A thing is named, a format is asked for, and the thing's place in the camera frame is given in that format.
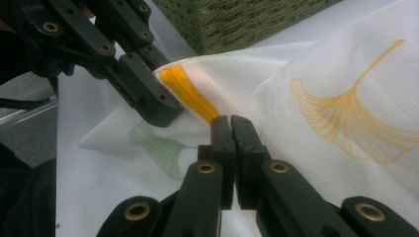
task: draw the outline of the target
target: metal bolt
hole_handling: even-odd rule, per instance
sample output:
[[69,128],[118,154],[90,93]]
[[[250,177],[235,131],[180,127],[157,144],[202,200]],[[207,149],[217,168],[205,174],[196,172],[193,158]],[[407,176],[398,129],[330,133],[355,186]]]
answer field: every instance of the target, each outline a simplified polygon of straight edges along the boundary
[[215,166],[211,164],[202,164],[198,167],[198,172],[203,174],[210,174],[215,171]]
[[145,5],[139,5],[139,10],[140,10],[141,12],[143,12],[143,13],[148,12],[148,8],[147,8],[147,6],[145,6]]
[[368,203],[358,203],[355,205],[355,210],[365,219],[370,221],[384,221],[385,214],[377,207]]
[[99,49],[100,49],[101,51],[103,51],[103,52],[110,52],[110,51],[112,50],[112,46],[111,46],[111,45],[109,45],[108,43],[102,43],[102,44],[99,46]]
[[55,33],[58,32],[59,26],[56,23],[45,22],[43,24],[43,29],[47,32]]
[[289,169],[290,168],[284,163],[275,162],[271,164],[271,170],[276,173],[283,174],[286,173]]
[[126,208],[125,216],[127,220],[136,221],[147,217],[151,208],[148,202],[140,201],[129,205]]
[[151,33],[150,32],[142,32],[142,37],[145,39],[149,39],[151,37]]

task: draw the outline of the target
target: ginkgo leaf pattern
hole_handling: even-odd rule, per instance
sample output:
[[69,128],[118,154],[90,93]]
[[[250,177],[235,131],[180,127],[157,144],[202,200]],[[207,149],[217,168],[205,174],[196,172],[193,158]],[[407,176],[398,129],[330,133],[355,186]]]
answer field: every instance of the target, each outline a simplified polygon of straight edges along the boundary
[[291,82],[293,96],[314,131],[352,158],[392,163],[419,145],[419,130],[400,129],[380,120],[363,105],[358,95],[358,88],[367,75],[403,43],[404,39],[395,41],[343,94],[315,96],[307,91],[302,80]]
[[172,179],[182,180],[184,175],[179,169],[179,155],[187,146],[179,141],[157,136],[147,122],[142,121],[134,127],[129,138],[132,144],[144,147],[157,166]]

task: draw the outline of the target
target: white fabric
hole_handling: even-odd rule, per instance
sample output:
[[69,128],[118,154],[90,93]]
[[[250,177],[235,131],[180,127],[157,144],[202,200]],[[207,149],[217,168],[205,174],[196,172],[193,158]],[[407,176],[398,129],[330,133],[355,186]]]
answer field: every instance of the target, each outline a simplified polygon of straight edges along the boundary
[[[222,114],[251,119],[273,157],[296,165],[326,200],[340,205],[348,197],[374,198],[418,228],[418,16],[418,1],[401,1],[318,43],[273,45],[180,63],[197,89]],[[340,114],[341,121],[349,121],[349,128],[340,128],[341,123],[314,114],[313,107],[324,106],[324,101],[304,103],[301,85],[316,96],[316,101],[342,95],[354,88],[357,79],[398,40],[403,42],[379,60],[360,80],[358,93],[351,94],[359,98],[356,109],[341,107],[346,111]],[[361,114],[362,108],[368,112]],[[321,125],[328,124],[327,129],[339,128],[335,139],[327,140],[324,132],[315,131],[319,124],[309,122],[314,116],[322,120]],[[174,175],[177,171],[173,171],[173,163],[159,168],[153,162],[155,157],[150,157],[143,146],[131,143],[141,143],[147,137],[159,137],[166,143],[176,140],[185,146],[179,156],[180,172],[185,174],[196,159],[194,147],[210,143],[209,127],[191,111],[183,113],[168,128],[137,126],[140,120],[133,110],[121,106],[89,132],[80,145],[122,159],[118,165],[125,171],[121,174],[126,184],[124,192],[162,199],[181,184],[164,174],[165,171],[172,178],[180,178]],[[369,120],[382,123],[368,123]],[[378,145],[384,139],[393,139],[398,143],[391,144],[409,149],[401,154],[397,145],[386,144],[382,151],[385,155],[380,156],[371,149],[371,143],[360,141],[373,136],[371,127],[383,131],[375,138]],[[152,130],[152,135],[144,138],[145,129]],[[341,148],[343,134],[354,133],[357,135],[350,136],[352,150],[349,145]],[[223,213],[222,236],[257,236],[254,213],[235,207]]]

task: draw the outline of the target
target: cloth fold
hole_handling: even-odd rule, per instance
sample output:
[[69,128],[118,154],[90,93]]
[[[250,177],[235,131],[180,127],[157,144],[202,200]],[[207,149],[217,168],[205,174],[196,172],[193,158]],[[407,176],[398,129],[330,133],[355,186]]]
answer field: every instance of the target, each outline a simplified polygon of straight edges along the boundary
[[121,107],[80,145],[107,153],[132,143],[144,148],[141,159],[155,161],[152,169],[180,179],[196,160],[194,147],[210,143],[208,121],[239,115],[254,122],[274,159],[294,164],[327,201],[374,198],[418,228],[418,16],[419,2],[405,0],[319,42],[171,63],[155,74],[183,103],[180,118],[168,128],[138,125],[141,118]]

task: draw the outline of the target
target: wicker texture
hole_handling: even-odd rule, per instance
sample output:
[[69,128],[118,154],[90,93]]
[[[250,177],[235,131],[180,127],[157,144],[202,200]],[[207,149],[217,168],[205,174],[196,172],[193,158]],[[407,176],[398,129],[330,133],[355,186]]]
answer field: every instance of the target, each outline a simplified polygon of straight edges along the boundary
[[198,54],[246,47],[340,0],[154,0]]

